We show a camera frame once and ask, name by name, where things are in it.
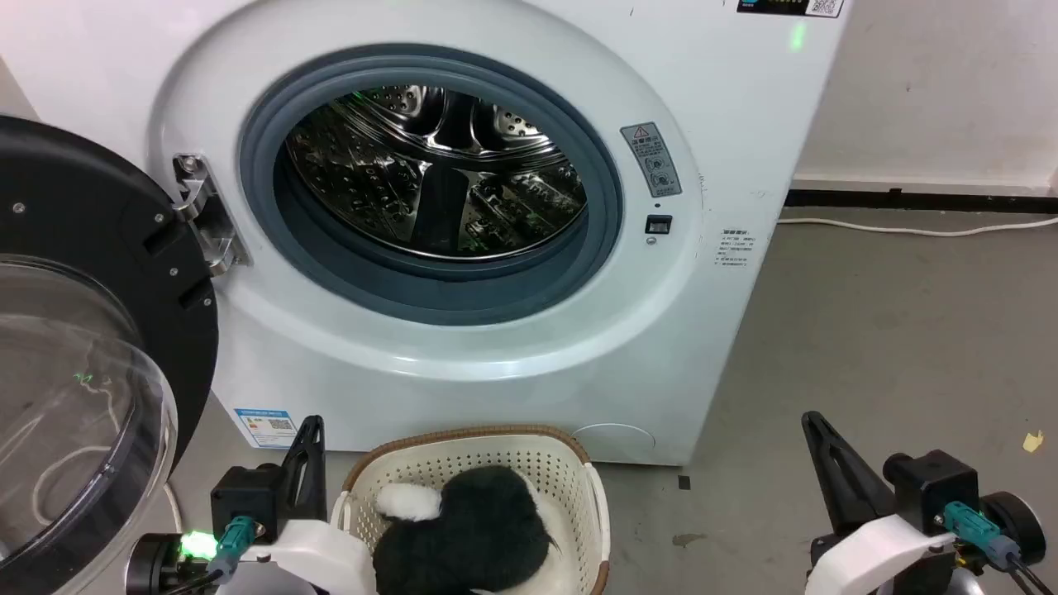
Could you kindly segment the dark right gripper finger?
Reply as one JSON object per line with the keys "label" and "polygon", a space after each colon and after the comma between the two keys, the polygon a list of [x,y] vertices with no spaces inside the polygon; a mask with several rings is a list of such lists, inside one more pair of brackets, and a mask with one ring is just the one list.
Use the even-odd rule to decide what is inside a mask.
{"label": "dark right gripper finger", "polygon": [[893,491],[853,447],[849,455],[849,467],[856,474],[854,485],[860,502],[856,530],[873,520],[892,515],[895,508]]}
{"label": "dark right gripper finger", "polygon": [[851,446],[818,411],[804,413],[801,425],[832,531],[846,537],[856,530],[860,517],[860,495],[854,485],[856,474],[849,467]]}

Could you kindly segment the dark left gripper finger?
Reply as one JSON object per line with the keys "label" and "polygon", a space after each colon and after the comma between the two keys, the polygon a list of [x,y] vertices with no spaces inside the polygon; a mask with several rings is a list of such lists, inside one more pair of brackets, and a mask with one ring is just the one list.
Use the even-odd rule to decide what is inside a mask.
{"label": "dark left gripper finger", "polygon": [[315,519],[315,417],[306,416],[281,464],[279,503],[284,519]]}
{"label": "dark left gripper finger", "polygon": [[303,474],[303,508],[307,517],[327,520],[326,444],[322,416],[305,419],[306,470]]}

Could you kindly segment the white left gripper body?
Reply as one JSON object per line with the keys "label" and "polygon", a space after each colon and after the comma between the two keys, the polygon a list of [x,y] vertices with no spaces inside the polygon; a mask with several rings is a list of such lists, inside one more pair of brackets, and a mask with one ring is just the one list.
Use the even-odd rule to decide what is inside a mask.
{"label": "white left gripper body", "polygon": [[218,594],[375,594],[363,540],[320,520],[291,520],[272,545],[252,545]]}

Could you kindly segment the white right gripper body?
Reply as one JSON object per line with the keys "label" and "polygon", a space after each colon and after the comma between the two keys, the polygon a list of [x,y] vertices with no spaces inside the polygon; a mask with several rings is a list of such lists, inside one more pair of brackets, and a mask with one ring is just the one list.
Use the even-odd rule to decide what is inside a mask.
{"label": "white right gripper body", "polygon": [[869,594],[956,535],[924,535],[900,516],[870,521],[823,554],[806,580],[806,594]]}

